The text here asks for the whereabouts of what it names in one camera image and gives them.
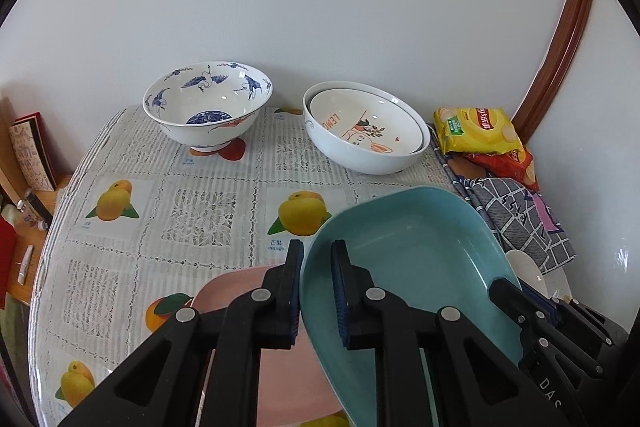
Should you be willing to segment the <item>blue square plate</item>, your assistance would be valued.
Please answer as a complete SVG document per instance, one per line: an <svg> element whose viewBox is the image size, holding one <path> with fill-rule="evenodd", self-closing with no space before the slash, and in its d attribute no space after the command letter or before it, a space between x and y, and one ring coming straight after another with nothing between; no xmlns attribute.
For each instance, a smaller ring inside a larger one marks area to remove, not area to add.
<svg viewBox="0 0 640 427"><path fill-rule="evenodd" d="M489 299L490 283L517 280L485 221L461 197L421 186L345 209L326 221L307 248L300 299L307 334L338 401L356 426L376 423L374 354L344 348L337 329L331 245L376 286L413 308L458 308L512 361L520 330Z"/></svg>

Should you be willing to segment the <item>white round bowl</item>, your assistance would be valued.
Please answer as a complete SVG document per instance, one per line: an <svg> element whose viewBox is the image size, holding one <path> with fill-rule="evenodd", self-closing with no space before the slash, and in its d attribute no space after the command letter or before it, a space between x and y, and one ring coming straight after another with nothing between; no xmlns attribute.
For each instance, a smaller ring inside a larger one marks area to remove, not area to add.
<svg viewBox="0 0 640 427"><path fill-rule="evenodd" d="M528 254L518 249L511 249L506 253L506 260L509 261L513 272L522 282L535 289L544 298L549 297L546 281L535 261Z"/></svg>

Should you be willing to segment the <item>grey checked cloth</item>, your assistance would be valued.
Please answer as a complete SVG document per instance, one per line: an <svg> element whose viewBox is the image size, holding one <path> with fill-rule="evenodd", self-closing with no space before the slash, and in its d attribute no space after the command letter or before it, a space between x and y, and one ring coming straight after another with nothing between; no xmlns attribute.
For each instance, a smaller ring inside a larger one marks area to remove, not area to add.
<svg viewBox="0 0 640 427"><path fill-rule="evenodd" d="M454 193L480 215L504 251L523 251L544 274L576 258L573 244L540 193L510 178L465 176L454 165L454 155L440 148L435 129L428 130L431 150Z"/></svg>

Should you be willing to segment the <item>pink plate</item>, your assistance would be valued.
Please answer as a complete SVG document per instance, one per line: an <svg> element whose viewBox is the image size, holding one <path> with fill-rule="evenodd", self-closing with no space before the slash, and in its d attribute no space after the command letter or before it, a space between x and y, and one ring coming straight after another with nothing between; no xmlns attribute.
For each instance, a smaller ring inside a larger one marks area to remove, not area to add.
<svg viewBox="0 0 640 427"><path fill-rule="evenodd" d="M206 313L262 285L268 269L218 275L196 294L192 307ZM259 426L347 426L349 420L326 380L303 326L290 350L265 350L260 358Z"/></svg>

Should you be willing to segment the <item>fruit print tablecloth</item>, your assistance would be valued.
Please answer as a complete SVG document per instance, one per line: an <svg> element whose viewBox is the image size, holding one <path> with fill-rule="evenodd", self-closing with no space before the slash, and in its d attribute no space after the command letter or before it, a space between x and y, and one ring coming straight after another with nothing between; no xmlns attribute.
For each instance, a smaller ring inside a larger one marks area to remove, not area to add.
<svg viewBox="0 0 640 427"><path fill-rule="evenodd" d="M103 381L206 284L240 287L284 260L278 229L292 195L317 196L331 215L414 186L452 193L432 150L386 176L345 169L311 143L302 116L263 109L228 153L196 157L141 108L115 116L61 197L40 258L29 317L29 381L38 421L70 413L61 378L70 363Z"/></svg>

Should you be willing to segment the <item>red chips bag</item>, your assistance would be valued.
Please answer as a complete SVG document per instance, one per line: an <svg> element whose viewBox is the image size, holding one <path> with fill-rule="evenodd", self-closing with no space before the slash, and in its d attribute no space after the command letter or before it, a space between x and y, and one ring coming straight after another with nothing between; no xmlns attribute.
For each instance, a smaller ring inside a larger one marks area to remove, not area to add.
<svg viewBox="0 0 640 427"><path fill-rule="evenodd" d="M539 191L534 158L527 148L511 150L511 152L501 155L463 153L462 156L494 176L510 178L523 184L529 191Z"/></svg>

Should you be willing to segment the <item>red package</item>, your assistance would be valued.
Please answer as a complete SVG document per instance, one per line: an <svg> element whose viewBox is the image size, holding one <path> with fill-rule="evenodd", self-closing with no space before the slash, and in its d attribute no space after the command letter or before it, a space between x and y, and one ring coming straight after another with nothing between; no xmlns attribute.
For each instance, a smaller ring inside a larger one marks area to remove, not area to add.
<svg viewBox="0 0 640 427"><path fill-rule="evenodd" d="M0 309L6 305L6 288L9 284L9 274L11 270L14 249L17 241L17 234L14 226L0 217Z"/></svg>

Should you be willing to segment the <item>yellow chips bag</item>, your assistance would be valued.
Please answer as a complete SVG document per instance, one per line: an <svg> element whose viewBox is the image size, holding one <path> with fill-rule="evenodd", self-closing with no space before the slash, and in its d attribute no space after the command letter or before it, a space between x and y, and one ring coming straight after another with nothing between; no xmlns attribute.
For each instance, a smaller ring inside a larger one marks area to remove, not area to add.
<svg viewBox="0 0 640 427"><path fill-rule="evenodd" d="M434 125L445 154L524 152L518 132L501 108L441 107L434 113Z"/></svg>

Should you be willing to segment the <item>large white bowl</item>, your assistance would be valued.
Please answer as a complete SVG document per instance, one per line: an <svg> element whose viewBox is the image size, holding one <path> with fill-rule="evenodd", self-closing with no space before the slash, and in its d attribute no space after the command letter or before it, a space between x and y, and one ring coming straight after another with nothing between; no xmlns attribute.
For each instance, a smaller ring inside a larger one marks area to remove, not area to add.
<svg viewBox="0 0 640 427"><path fill-rule="evenodd" d="M323 129L321 124L311 116L309 102L314 95L334 88L356 89L372 93L405 109L405 111L416 120L422 130L423 145L420 150L416 150L408 155L387 155L370 152L370 150L363 150L363 148L338 139L337 136ZM401 101L401 99L395 95L358 82L327 81L317 83L310 87L303 96L303 116L305 130L309 139L311 139L314 146L317 147L324 156L346 169L365 174L374 174L375 176L395 173L412 166L426 151L431 141L430 130L428 130L425 121L412 107L404 101Z"/></svg>

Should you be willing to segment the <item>white lemon print bowl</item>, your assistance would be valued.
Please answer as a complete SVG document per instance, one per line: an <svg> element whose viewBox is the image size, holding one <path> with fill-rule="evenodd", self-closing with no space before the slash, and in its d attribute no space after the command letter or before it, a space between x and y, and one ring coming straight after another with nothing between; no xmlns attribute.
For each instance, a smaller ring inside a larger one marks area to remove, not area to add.
<svg viewBox="0 0 640 427"><path fill-rule="evenodd" d="M423 145L416 120L397 104L372 93L329 89L314 95L309 109L323 129L363 150L408 155Z"/></svg>

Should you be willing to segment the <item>wooden board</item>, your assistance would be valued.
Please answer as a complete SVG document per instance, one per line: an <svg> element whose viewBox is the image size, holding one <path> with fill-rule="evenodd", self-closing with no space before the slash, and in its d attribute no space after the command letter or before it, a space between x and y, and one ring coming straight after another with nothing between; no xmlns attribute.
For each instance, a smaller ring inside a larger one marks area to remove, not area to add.
<svg viewBox="0 0 640 427"><path fill-rule="evenodd" d="M11 119L11 104L9 100L1 95L1 115L0 115L0 171L1 187L4 193L9 196L11 202L16 204L24 196L28 189L28 184L23 176L20 165L18 165L12 142L9 135Z"/></svg>

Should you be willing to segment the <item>patterned book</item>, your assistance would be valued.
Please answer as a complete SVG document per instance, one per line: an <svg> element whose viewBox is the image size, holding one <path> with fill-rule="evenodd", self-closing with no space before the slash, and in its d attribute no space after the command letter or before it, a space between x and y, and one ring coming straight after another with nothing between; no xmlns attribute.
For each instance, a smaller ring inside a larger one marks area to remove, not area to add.
<svg viewBox="0 0 640 427"><path fill-rule="evenodd" d="M43 120L39 112L17 118L9 127L17 164L28 186L37 192L53 192L58 179L44 139Z"/></svg>

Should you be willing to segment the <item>blue crane pattern bowl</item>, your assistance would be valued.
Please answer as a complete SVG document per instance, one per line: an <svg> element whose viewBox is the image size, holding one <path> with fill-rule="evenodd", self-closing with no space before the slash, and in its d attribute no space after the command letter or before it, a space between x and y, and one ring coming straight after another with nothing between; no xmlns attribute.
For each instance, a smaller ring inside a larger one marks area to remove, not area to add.
<svg viewBox="0 0 640 427"><path fill-rule="evenodd" d="M146 89L146 116L169 139L216 152L247 132L273 94L261 70L238 62L205 62L168 72Z"/></svg>

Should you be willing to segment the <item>brown wooden door frame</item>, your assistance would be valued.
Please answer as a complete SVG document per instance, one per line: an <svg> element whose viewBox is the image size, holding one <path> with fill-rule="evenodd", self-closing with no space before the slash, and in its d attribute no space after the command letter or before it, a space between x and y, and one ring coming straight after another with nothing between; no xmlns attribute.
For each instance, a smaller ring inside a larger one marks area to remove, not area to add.
<svg viewBox="0 0 640 427"><path fill-rule="evenodd" d="M584 36L593 0L564 0L548 50L512 121L528 142L546 116L570 71Z"/></svg>

